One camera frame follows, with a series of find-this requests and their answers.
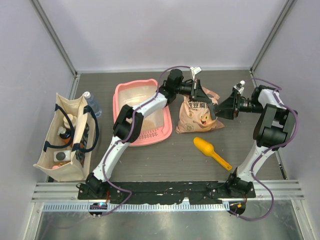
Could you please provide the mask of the aluminium rail frame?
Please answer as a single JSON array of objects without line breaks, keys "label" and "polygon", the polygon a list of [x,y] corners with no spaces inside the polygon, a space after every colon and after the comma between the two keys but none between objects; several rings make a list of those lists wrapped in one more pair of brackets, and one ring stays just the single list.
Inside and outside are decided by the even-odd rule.
[{"label": "aluminium rail frame", "polygon": [[248,193],[227,193],[217,181],[117,182],[105,186],[101,197],[94,197],[82,182],[39,182],[31,201],[43,203],[49,212],[173,212],[223,211],[249,201],[303,200],[296,180],[266,180],[254,183]]}]

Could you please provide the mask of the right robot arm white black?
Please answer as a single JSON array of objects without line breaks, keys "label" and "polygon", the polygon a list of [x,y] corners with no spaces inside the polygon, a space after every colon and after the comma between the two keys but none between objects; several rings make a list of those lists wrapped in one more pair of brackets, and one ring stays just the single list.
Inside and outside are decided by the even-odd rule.
[{"label": "right robot arm white black", "polygon": [[259,85],[251,98],[242,97],[241,91],[242,87],[235,85],[231,95],[214,110],[217,117],[228,120],[238,117],[240,112],[260,115],[253,130],[254,143],[250,152],[223,186],[233,198],[245,196],[253,190],[256,173],[275,151],[287,145],[297,125],[296,111],[284,105],[278,88]]}]

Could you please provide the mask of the dark bottle white pump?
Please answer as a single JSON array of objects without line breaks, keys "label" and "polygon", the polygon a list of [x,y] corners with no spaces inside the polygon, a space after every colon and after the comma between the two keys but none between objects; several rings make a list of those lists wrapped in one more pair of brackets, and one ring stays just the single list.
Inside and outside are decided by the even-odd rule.
[{"label": "dark bottle white pump", "polygon": [[72,135],[72,131],[68,128],[60,126],[57,131],[57,135],[65,142],[69,141]]}]

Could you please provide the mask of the beige wooden item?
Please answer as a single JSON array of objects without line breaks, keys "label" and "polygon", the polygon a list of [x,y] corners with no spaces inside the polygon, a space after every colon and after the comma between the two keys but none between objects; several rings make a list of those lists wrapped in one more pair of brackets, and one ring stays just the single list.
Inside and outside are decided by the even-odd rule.
[{"label": "beige wooden item", "polygon": [[77,121],[78,121],[78,118],[75,115],[72,115],[70,113],[68,113],[67,116],[63,117],[63,124],[66,129],[71,129],[70,123],[72,124],[73,128],[76,128]]}]

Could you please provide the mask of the pink cat litter bag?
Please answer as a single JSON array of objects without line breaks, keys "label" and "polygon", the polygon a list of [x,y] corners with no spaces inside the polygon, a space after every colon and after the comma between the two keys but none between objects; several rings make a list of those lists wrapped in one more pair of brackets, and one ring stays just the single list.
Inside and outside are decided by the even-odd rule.
[{"label": "pink cat litter bag", "polygon": [[176,133],[210,132],[224,127],[218,118],[211,118],[208,103],[191,101],[188,96],[183,96]]}]

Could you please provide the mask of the yellow plastic scoop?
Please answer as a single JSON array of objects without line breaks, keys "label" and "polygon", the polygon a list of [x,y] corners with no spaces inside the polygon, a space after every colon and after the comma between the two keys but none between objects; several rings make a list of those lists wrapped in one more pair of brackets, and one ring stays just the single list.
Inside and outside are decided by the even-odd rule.
[{"label": "yellow plastic scoop", "polygon": [[232,170],[232,166],[215,152],[214,146],[211,143],[209,143],[208,141],[206,141],[200,137],[195,137],[193,139],[193,144],[205,156],[213,158],[216,162],[218,162],[227,171]]}]

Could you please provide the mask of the tan litter pile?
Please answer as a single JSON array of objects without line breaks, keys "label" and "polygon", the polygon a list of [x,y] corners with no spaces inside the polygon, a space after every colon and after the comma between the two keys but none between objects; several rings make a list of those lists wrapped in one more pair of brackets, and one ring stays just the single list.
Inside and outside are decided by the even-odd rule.
[{"label": "tan litter pile", "polygon": [[156,128],[156,124],[152,120],[145,119],[142,123],[141,131],[149,131]]}]

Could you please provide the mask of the clear plastic water bottle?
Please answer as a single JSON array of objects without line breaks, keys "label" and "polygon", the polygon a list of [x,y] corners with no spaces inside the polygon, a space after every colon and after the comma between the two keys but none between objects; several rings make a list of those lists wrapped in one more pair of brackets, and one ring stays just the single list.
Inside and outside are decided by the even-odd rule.
[{"label": "clear plastic water bottle", "polygon": [[89,91],[83,93],[84,98],[86,99],[87,104],[92,108],[96,117],[100,117],[102,114],[102,109],[96,100],[95,96]]}]

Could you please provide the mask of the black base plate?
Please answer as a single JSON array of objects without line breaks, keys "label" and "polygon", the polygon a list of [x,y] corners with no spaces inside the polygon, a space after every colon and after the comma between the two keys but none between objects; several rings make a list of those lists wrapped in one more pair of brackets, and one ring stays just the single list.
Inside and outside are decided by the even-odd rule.
[{"label": "black base plate", "polygon": [[120,204],[128,197],[125,203],[131,205],[178,205],[188,198],[190,204],[196,205],[220,203],[222,199],[256,197],[252,183],[248,191],[219,181],[115,182],[114,185],[118,188],[102,183],[99,192],[94,193],[85,183],[78,183],[78,199],[109,200],[112,204]]}]

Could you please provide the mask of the pink litter box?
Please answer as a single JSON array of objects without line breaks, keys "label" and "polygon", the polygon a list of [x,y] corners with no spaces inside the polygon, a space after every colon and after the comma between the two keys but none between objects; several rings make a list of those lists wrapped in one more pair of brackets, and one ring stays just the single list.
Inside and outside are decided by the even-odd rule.
[{"label": "pink litter box", "polygon": [[[122,106],[129,105],[133,107],[150,98],[155,94],[157,85],[158,82],[155,79],[134,80],[118,84],[112,100],[113,120],[115,121],[117,119]],[[142,131],[141,129],[137,140],[130,144],[131,147],[142,147],[159,143],[167,139],[173,131],[168,106],[158,109],[145,117],[143,121],[145,119],[153,121],[156,128],[148,131]]]}]

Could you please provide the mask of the beige canvas tote bag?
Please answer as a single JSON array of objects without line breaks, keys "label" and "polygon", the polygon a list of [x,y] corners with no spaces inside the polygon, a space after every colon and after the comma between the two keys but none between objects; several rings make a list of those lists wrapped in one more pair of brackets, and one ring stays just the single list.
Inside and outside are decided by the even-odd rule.
[{"label": "beige canvas tote bag", "polygon": [[[76,128],[71,126],[69,141],[58,136],[58,128],[64,127],[67,114],[77,117]],[[97,117],[84,96],[69,100],[56,95],[54,117],[49,126],[41,155],[33,166],[58,182],[85,180],[90,173],[92,151],[100,136]],[[55,151],[71,150],[70,161],[54,162]]]}]

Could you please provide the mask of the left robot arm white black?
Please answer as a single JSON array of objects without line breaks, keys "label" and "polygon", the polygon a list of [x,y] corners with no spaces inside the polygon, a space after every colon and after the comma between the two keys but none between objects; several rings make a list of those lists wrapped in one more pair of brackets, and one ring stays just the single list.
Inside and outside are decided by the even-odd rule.
[{"label": "left robot arm white black", "polygon": [[183,81],[181,68],[181,66],[170,67],[167,79],[147,100],[134,106],[125,104],[121,108],[113,125],[111,143],[83,185],[86,188],[83,192],[89,198],[100,200],[106,195],[108,186],[111,185],[108,181],[112,171],[126,148],[139,137],[144,118],[171,104],[177,94],[189,95],[190,100],[207,103],[211,119],[216,119],[212,100],[203,90],[201,82],[196,80],[196,75],[202,69],[199,66],[190,67],[191,79]]}]

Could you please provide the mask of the white bottle grey cap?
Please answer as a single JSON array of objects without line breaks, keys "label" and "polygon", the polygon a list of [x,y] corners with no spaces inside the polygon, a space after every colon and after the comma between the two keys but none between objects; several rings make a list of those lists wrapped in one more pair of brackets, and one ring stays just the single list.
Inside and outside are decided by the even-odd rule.
[{"label": "white bottle grey cap", "polygon": [[60,162],[68,162],[71,160],[71,150],[59,150],[53,153],[53,161]]}]

